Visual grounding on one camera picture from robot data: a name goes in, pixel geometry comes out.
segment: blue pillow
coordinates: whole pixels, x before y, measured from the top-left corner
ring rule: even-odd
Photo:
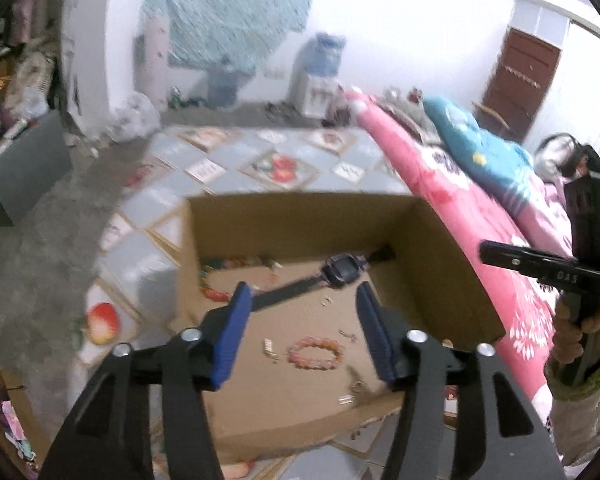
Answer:
[[[423,104],[458,166],[516,218],[531,198],[531,156],[519,144],[478,126],[449,99],[431,97]]]

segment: sleeve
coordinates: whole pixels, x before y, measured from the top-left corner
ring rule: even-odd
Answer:
[[[544,374],[554,396],[551,425],[562,464],[572,478],[569,470],[580,470],[600,448],[600,368],[573,388],[561,384],[556,372],[557,364],[549,360]]]

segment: knitted cuff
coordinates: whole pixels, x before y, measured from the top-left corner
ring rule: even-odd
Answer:
[[[600,367],[578,386],[565,386],[562,384],[556,378],[558,367],[559,364],[551,358],[544,365],[546,384],[549,386],[554,399],[575,402],[592,396],[600,389]]]

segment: blue water jug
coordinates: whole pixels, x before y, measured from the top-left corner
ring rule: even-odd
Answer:
[[[326,32],[315,35],[315,43],[309,52],[304,69],[309,75],[335,77],[340,70],[342,51],[347,44],[344,36],[331,36]]]

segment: water bottle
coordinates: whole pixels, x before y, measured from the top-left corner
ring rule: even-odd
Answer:
[[[230,108],[238,101],[239,73],[234,69],[228,56],[222,56],[220,64],[208,71],[207,106]]]
[[[344,36],[331,36],[325,32],[315,35],[315,44],[304,67],[309,75],[336,77],[340,70],[342,51],[347,40]]]

